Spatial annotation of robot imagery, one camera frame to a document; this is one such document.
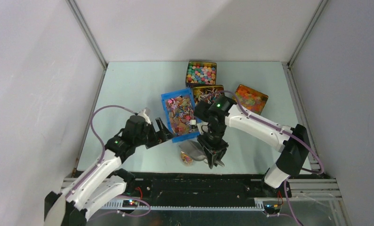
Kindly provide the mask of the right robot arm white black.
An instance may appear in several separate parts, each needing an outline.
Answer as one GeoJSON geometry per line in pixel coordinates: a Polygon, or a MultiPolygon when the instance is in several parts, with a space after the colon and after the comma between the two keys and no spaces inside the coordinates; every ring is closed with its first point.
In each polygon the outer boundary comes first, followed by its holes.
{"type": "Polygon", "coordinates": [[[252,135],[280,152],[279,158],[265,173],[261,183],[261,191],[268,197],[277,194],[281,184],[289,177],[299,175],[311,151],[307,129],[303,125],[279,125],[224,95],[212,104],[198,102],[194,116],[202,121],[197,141],[211,169],[220,164],[229,146],[223,139],[227,128],[252,135]]]}

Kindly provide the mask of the blue plastic candy bin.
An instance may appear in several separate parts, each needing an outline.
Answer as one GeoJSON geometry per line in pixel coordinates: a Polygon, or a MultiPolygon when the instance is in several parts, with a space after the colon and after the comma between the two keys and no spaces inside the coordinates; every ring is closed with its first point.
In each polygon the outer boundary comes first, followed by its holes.
{"type": "Polygon", "coordinates": [[[189,88],[161,94],[161,102],[167,120],[167,127],[173,135],[172,142],[178,143],[199,135],[194,116],[195,102],[189,88]]]}

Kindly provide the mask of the metal scoop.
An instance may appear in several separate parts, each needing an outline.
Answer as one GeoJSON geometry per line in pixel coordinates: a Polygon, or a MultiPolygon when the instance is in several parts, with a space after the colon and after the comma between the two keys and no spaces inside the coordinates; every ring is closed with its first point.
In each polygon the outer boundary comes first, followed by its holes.
{"type": "Polygon", "coordinates": [[[195,162],[204,162],[208,165],[207,157],[203,151],[203,147],[199,142],[193,140],[182,141],[178,148],[181,151],[188,154],[195,162]]]}

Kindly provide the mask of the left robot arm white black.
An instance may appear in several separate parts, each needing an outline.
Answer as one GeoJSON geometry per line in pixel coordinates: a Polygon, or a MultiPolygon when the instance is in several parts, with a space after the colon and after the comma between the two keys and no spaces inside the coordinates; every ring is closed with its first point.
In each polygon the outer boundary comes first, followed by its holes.
{"type": "Polygon", "coordinates": [[[107,202],[118,195],[131,196],[136,190],[134,175],[121,169],[137,147],[147,149],[173,138],[160,118],[155,130],[148,116],[132,115],[125,127],[109,139],[102,154],[74,182],[45,198],[44,225],[84,226],[107,202]]]}

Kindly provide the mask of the clear plastic jar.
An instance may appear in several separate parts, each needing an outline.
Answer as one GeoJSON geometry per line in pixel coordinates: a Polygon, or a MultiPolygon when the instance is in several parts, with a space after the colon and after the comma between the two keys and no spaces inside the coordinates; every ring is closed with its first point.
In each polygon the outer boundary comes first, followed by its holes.
{"type": "Polygon", "coordinates": [[[195,163],[195,161],[183,151],[180,152],[180,159],[184,166],[192,166],[195,163]]]}

